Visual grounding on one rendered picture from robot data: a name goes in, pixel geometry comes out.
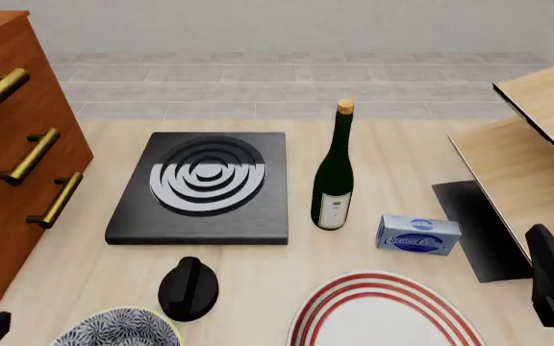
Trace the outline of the dark green wine bottle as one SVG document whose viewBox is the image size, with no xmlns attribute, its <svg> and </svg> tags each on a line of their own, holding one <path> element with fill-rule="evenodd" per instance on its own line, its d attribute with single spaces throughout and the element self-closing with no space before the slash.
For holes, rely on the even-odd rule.
<svg viewBox="0 0 554 346">
<path fill-rule="evenodd" d="M 354 110 L 353 100 L 339 100 L 331 145 L 315 174 L 311 218 L 322 230 L 343 227 L 349 212 L 354 176 L 348 146 Z"/>
</svg>

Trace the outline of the pale wooden rack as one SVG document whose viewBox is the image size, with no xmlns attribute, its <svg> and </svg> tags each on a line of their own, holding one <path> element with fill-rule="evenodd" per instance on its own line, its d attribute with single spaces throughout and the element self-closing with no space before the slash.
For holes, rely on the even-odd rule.
<svg viewBox="0 0 554 346">
<path fill-rule="evenodd" d="M 554 235 L 554 66 L 493 90 L 514 114 L 450 134 L 472 179 L 433 186 L 482 283 L 529 279 L 526 233 L 542 224 Z"/>
</svg>

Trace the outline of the round black stove knob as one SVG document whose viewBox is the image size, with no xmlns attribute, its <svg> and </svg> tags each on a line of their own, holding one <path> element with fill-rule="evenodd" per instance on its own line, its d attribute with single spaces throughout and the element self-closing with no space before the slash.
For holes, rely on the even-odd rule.
<svg viewBox="0 0 554 346">
<path fill-rule="evenodd" d="M 219 294 L 217 275 L 196 257 L 183 257 L 161 281 L 158 301 L 162 311 L 177 322 L 191 322 L 214 307 Z"/>
</svg>

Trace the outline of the blue patterned bowl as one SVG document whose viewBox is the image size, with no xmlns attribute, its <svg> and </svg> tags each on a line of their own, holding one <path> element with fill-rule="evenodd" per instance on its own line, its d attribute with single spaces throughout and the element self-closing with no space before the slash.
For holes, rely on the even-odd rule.
<svg viewBox="0 0 554 346">
<path fill-rule="evenodd" d="M 184 346 L 174 323 L 154 310 L 112 308 L 94 313 L 49 346 Z"/>
</svg>

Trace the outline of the flat black stove plate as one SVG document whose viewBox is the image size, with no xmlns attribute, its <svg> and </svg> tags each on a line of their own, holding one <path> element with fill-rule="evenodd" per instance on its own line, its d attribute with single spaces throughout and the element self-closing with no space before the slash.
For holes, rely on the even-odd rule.
<svg viewBox="0 0 554 346">
<path fill-rule="evenodd" d="M 155 132 L 125 187 L 111 245 L 285 245 L 283 132 Z"/>
</svg>

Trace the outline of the white plate with red rings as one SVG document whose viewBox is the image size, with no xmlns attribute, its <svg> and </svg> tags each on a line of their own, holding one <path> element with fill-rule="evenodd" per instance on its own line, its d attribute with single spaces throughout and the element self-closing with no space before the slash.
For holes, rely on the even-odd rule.
<svg viewBox="0 0 554 346">
<path fill-rule="evenodd" d="M 425 284 L 381 270 L 317 287 L 293 317 L 286 346 L 486 346 L 473 325 Z"/>
</svg>

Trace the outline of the blue cream cheese box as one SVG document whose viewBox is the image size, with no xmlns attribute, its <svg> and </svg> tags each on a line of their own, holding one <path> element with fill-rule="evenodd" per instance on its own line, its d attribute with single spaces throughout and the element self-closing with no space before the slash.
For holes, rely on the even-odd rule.
<svg viewBox="0 0 554 346">
<path fill-rule="evenodd" d="M 380 250 L 448 256 L 462 236 L 458 222 L 382 215 L 375 246 Z"/>
</svg>

